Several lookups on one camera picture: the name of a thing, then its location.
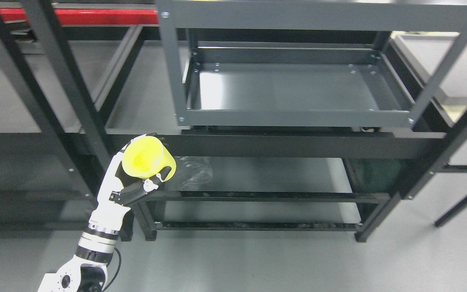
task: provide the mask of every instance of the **metal shelf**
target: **metal shelf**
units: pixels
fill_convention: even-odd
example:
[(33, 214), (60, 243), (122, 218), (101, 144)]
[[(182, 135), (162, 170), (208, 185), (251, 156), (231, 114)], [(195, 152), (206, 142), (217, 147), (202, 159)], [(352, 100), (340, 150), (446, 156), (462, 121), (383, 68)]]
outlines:
[[(467, 1), (158, 0), (157, 6), (180, 126), (412, 128), (467, 44)], [(184, 74), (179, 28), (191, 51)], [(217, 33), (203, 39), (203, 30)], [(297, 35), (283, 33), (284, 45), (276, 44), (274, 30)], [(375, 36), (356, 44), (315, 35), (329, 30)], [(393, 30), (460, 33), (417, 96), (409, 96), (383, 54)], [(365, 66), (380, 70), (367, 70), (370, 76)]]
[(195, 125), (399, 127), (411, 98), (385, 65), (202, 63)]

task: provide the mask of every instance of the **concrete floor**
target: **concrete floor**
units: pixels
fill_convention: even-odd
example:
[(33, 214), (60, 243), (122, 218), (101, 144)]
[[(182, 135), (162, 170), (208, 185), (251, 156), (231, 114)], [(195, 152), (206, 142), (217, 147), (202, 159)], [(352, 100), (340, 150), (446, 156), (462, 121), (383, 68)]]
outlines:
[[(467, 144), (452, 162), (467, 163)], [(367, 243), (345, 232), (205, 231), (159, 232), (145, 242), (135, 225), (133, 241), (119, 243), (122, 269), (108, 291), (467, 291), (467, 210), (432, 225), (466, 193), (467, 174), (437, 174)], [(45, 272), (72, 257), (79, 236), (0, 239), (0, 291), (36, 291)]]

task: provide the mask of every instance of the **yellow plastic cup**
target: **yellow plastic cup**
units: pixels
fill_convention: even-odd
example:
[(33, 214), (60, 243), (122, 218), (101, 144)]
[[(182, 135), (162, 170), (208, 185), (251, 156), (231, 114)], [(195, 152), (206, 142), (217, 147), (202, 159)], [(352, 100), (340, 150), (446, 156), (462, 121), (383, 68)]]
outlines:
[(147, 179), (160, 172), (165, 166), (171, 171), (165, 181), (176, 172), (176, 161), (167, 148), (156, 137), (145, 136), (132, 142), (124, 152), (122, 167), (132, 177)]

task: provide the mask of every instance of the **robotic arm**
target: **robotic arm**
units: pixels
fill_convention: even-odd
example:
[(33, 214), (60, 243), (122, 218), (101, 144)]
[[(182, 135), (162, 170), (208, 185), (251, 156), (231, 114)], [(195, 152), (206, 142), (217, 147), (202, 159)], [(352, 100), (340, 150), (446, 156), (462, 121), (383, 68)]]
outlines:
[(45, 274), (38, 292), (101, 292), (124, 215), (174, 172), (174, 158), (156, 137), (141, 135), (125, 145), (111, 159), (75, 255), (57, 273)]

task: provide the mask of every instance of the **clear plastic bag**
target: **clear plastic bag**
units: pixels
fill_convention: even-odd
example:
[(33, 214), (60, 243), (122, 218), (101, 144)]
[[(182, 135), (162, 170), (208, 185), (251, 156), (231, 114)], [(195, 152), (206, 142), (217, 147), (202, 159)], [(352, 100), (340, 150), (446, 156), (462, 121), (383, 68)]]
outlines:
[(176, 175), (180, 189), (183, 191), (198, 191), (200, 186), (213, 178), (210, 157), (174, 157), (176, 160)]

